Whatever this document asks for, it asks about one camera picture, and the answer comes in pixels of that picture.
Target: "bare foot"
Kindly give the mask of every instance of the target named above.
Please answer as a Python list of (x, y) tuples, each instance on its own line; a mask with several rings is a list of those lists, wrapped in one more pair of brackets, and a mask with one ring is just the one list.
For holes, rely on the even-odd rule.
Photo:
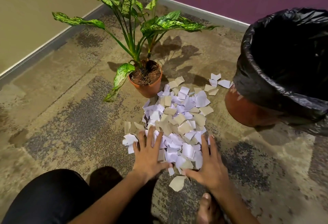
[(224, 224), (224, 218), (215, 200), (209, 193), (204, 193), (199, 201), (197, 224)]

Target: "black garbage bag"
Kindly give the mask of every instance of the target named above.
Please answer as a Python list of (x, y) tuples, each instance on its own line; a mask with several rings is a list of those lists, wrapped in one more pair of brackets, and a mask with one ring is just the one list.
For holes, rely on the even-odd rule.
[(328, 11), (293, 8), (250, 25), (234, 84), (283, 122), (328, 136)]

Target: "soil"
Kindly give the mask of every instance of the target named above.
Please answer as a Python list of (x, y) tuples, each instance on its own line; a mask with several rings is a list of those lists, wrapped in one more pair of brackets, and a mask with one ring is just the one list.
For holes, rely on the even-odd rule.
[(152, 60), (148, 60), (147, 62), (142, 60), (141, 62), (146, 64), (146, 77), (142, 77), (140, 69), (137, 67), (136, 70), (129, 75), (129, 77), (133, 83), (139, 86), (152, 85), (161, 76), (161, 68), (156, 62)]

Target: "terracotta pot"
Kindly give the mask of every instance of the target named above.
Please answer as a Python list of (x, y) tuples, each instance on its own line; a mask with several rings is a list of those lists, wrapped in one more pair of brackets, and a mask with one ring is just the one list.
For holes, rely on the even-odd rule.
[(148, 86), (137, 85), (133, 81), (131, 81), (131, 78), (128, 76), (129, 81), (133, 84), (133, 86), (135, 86), (135, 88), (139, 91), (139, 93), (142, 94), (142, 96), (144, 96), (146, 98), (152, 98), (152, 97), (156, 96), (157, 93), (160, 91), (163, 71), (162, 71), (162, 67), (158, 63), (156, 63), (156, 64), (161, 69), (161, 75), (158, 78), (158, 80), (151, 85), (148, 85)]
[(269, 126), (280, 122), (278, 118), (280, 113), (250, 102), (237, 92), (235, 85), (228, 90), (225, 105), (229, 114), (245, 126)]

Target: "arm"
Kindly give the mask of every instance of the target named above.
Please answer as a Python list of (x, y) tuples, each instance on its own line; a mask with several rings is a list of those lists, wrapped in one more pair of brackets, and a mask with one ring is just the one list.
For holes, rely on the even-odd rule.
[(103, 197), (69, 222), (69, 224), (115, 223), (139, 189), (162, 169), (172, 166), (169, 163), (158, 163), (157, 161), (162, 136), (162, 133), (158, 135), (154, 148), (152, 148), (154, 128), (150, 128), (148, 131), (147, 144), (144, 140), (144, 132), (140, 132), (140, 150), (137, 148), (136, 143), (133, 144), (135, 153), (133, 170)]
[(202, 135), (203, 166), (199, 172), (185, 170), (186, 176), (195, 179), (211, 191), (233, 224), (259, 224), (236, 194), (234, 186), (229, 180), (228, 169), (222, 163), (213, 136), (210, 136), (210, 142), (211, 155), (207, 140)]

